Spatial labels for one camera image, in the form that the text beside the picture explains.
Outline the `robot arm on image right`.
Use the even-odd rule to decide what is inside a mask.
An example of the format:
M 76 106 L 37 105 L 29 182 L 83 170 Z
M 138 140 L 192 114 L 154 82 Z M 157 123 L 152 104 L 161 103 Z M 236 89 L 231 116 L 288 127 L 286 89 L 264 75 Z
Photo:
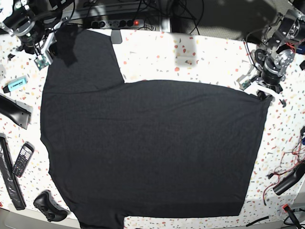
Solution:
M 251 52 L 248 40 L 244 40 L 251 68 L 238 78 L 240 89 L 256 90 L 260 100 L 269 97 L 278 99 L 283 107 L 286 101 L 280 85 L 286 78 L 286 69 L 293 62 L 297 49 L 305 42 L 305 2 L 291 0 L 292 9 L 285 15 L 279 13 L 272 24 L 262 28 L 264 38 Z

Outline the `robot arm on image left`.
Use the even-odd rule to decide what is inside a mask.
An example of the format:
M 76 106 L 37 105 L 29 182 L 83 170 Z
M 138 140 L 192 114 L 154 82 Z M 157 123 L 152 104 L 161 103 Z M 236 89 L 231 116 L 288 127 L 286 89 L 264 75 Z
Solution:
M 8 55 L 8 61 L 21 55 L 34 61 L 39 70 L 53 62 L 50 46 L 55 42 L 55 30 L 61 25 L 61 14 L 48 22 L 48 12 L 42 12 L 32 0 L 2 0 L 0 28 L 20 40 L 20 46 Z

